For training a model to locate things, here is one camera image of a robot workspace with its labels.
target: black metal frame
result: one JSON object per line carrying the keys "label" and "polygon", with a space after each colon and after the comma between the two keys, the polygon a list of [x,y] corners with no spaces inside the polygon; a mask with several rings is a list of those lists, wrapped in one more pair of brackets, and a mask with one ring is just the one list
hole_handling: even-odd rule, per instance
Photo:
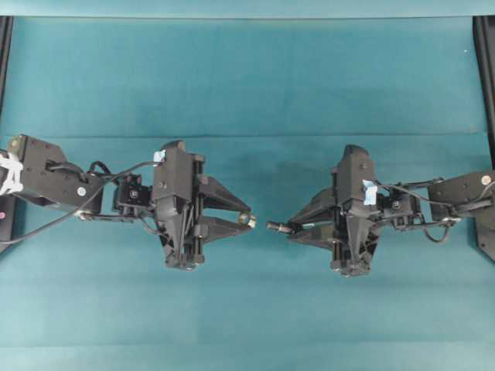
{"label": "black metal frame", "polygon": [[[5,91],[5,78],[7,77],[7,66],[9,64],[10,42],[12,39],[13,17],[0,17],[0,115],[2,115],[3,96]],[[12,239],[12,228],[15,217],[14,196],[0,198],[0,240]],[[0,245],[0,253],[9,246]]]}
{"label": "black metal frame", "polygon": [[495,15],[473,17],[473,37],[485,100],[492,167],[495,168]]}

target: bolt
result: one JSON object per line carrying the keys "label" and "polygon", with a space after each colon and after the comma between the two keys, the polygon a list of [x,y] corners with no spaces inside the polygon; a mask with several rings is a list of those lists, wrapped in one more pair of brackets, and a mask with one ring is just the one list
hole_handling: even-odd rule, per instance
{"label": "bolt", "polygon": [[492,179],[489,175],[485,175],[481,178],[481,184],[484,186],[488,186],[492,182]]}
{"label": "bolt", "polygon": [[86,196],[86,189],[85,189],[84,187],[79,187],[79,188],[77,189],[77,194],[78,194],[79,196],[81,196],[81,197]]}

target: black plastic bracket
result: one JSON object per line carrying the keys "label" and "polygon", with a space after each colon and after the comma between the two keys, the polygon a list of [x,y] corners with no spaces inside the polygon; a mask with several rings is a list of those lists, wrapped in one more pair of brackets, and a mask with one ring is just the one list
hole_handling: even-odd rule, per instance
{"label": "black plastic bracket", "polygon": [[[13,17],[0,17],[0,115],[2,114],[13,23]],[[15,201],[16,198],[14,196],[0,196],[0,240],[12,239]],[[8,247],[9,245],[0,245],[0,253],[7,250]]]}

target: black cable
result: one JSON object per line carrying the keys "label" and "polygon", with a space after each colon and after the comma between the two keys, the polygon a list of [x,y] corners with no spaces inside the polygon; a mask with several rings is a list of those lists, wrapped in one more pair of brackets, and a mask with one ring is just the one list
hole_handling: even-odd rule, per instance
{"label": "black cable", "polygon": [[[96,167],[99,167],[101,170],[103,170],[103,174],[99,172],[95,172]],[[96,176],[99,176],[100,178],[104,178],[106,176],[112,176],[113,174],[111,173],[110,169],[108,166],[106,166],[103,162],[101,161],[95,161],[91,162],[90,169],[87,171],[88,174],[93,174]],[[113,183],[118,186],[118,181],[114,180]]]}
{"label": "black cable", "polygon": [[110,169],[101,161],[95,161],[95,162],[91,162],[91,165],[90,165],[90,169],[87,171],[89,173],[93,173],[94,172],[94,169],[96,167],[99,167],[101,170],[103,170],[103,172],[105,174],[111,174],[111,171]]}
{"label": "black cable", "polygon": [[76,164],[73,164],[72,162],[55,163],[47,166],[46,170],[48,170],[49,172],[55,172],[56,170],[66,170],[68,172],[74,172],[79,175],[80,179],[83,182],[87,182],[86,174],[84,173],[84,170],[79,166],[77,166]]}
{"label": "black cable", "polygon": [[404,192],[404,193],[408,193],[411,196],[414,196],[417,199],[422,199],[423,201],[426,201],[427,203],[431,203],[432,205],[441,205],[441,206],[447,206],[447,207],[454,206],[452,203],[442,203],[440,201],[432,201],[430,199],[427,199],[424,196],[421,196],[420,194],[418,194],[416,192],[412,192],[409,189],[406,189],[404,187],[400,187],[399,185],[393,185],[393,184],[376,184],[376,186],[379,187],[379,188],[386,188],[386,189],[392,188],[392,189],[396,189],[396,190],[401,191],[401,192]]}
{"label": "black cable", "polygon": [[493,187],[493,185],[495,185],[495,182],[491,182],[489,185],[487,185],[483,189],[483,191],[480,193],[480,195],[474,199],[473,202],[480,201],[486,195],[486,193],[488,192],[488,190]]}
{"label": "black cable", "polygon": [[425,233],[426,238],[428,238],[430,241],[432,241],[434,243],[445,242],[447,240],[447,237],[449,236],[449,231],[450,231],[450,226],[446,226],[445,231],[443,233],[443,237],[436,239],[436,238],[432,237],[432,235],[430,234],[430,232],[428,232],[428,230],[426,228],[423,228],[423,232]]}
{"label": "black cable", "polygon": [[160,230],[154,230],[153,228],[151,228],[149,226],[148,222],[146,222],[146,219],[143,216],[139,216],[138,219],[142,221],[143,226],[145,226],[146,232],[148,232],[150,234],[158,234],[159,236],[162,236],[162,237],[165,237],[165,238],[168,238],[169,237],[168,235],[166,235],[165,233],[161,232]]}
{"label": "black cable", "polygon": [[18,242],[21,242],[23,240],[26,240],[30,237],[33,237],[35,236],[36,234],[40,233],[40,232],[43,232],[44,230],[47,230],[49,229],[50,227],[52,226],[55,226],[59,223],[62,223],[63,221],[65,220],[68,220],[71,216],[75,215],[77,212],[81,211],[82,209],[84,209],[84,207],[86,207],[87,205],[89,205],[89,203],[91,201],[93,201],[93,199],[96,198],[96,196],[103,190],[103,188],[109,183],[109,182],[113,182],[115,179],[118,179],[118,178],[121,178],[122,176],[126,176],[128,173],[130,172],[133,172],[134,170],[136,170],[137,168],[141,168],[143,166],[150,166],[150,165],[161,165],[162,163],[161,162],[154,162],[154,161],[146,161],[146,162],[141,162],[137,165],[134,165],[132,166],[131,168],[128,168],[127,170],[124,170],[123,172],[119,172],[118,174],[115,174],[113,175],[111,178],[109,179],[106,179],[104,181],[103,184],[101,184],[95,191],[94,193],[86,200],[84,201],[81,205],[79,205],[76,209],[68,212],[67,214],[61,216],[60,218],[58,219],[55,219],[55,220],[52,220],[51,222],[39,227],[39,228],[36,228],[35,230],[29,232],[29,233],[26,233],[22,236],[19,236],[19,237],[16,237],[12,240],[9,240],[9,241],[0,241],[0,244],[2,245],[11,245],[11,244],[14,244],[14,243],[18,243]]}

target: teal fabric surface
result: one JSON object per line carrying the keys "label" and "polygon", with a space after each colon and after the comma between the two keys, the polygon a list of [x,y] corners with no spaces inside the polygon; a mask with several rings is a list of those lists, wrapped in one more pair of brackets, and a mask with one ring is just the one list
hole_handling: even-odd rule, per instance
{"label": "teal fabric surface", "polygon": [[[495,264],[472,223],[443,245],[384,230],[356,279],[264,228],[349,143],[382,182],[489,168],[470,25],[17,19],[2,147],[25,132],[119,170],[183,136],[259,225],[190,274],[139,225],[70,220],[18,245],[0,256],[0,369],[492,369]],[[59,215],[21,205],[16,233]]]}
{"label": "teal fabric surface", "polygon": [[[149,159],[167,140],[56,141],[78,164],[104,158],[117,169]],[[467,359],[484,355],[474,365],[489,369],[482,366],[493,360],[483,349],[495,340],[487,331],[495,326],[495,267],[474,247],[469,223],[439,246],[420,232],[386,231],[371,275],[361,279],[331,272],[329,253],[264,230],[267,219],[287,218],[329,185],[329,168],[347,143],[370,150],[383,182],[490,165],[484,134],[189,139],[188,149],[205,154],[207,172],[253,207],[261,227],[205,246],[207,263],[192,274],[166,270],[159,242],[139,225],[71,220],[26,241],[0,260],[0,354],[8,369],[44,362],[51,369],[203,368],[196,345],[233,347],[217,357],[239,369],[263,363],[267,348],[272,369],[423,369],[443,365],[441,355],[448,355],[450,369],[466,369],[465,354],[456,353],[460,343],[480,345]],[[28,206],[25,231],[56,215]],[[351,356],[357,342],[370,344],[363,344],[363,359]],[[189,355],[179,351],[169,359],[160,345],[165,355],[169,346]],[[311,350],[298,354],[302,345]],[[11,347],[28,349],[27,357]],[[290,347],[294,354],[284,363]],[[438,347],[440,354],[432,354]],[[117,354],[126,364],[114,360]],[[205,365],[216,366],[215,358]]]}
{"label": "teal fabric surface", "polygon": [[471,18],[16,19],[10,61],[7,135],[486,128]]}
{"label": "teal fabric surface", "polygon": [[52,17],[321,19],[495,13],[491,0],[2,0],[0,14]]}

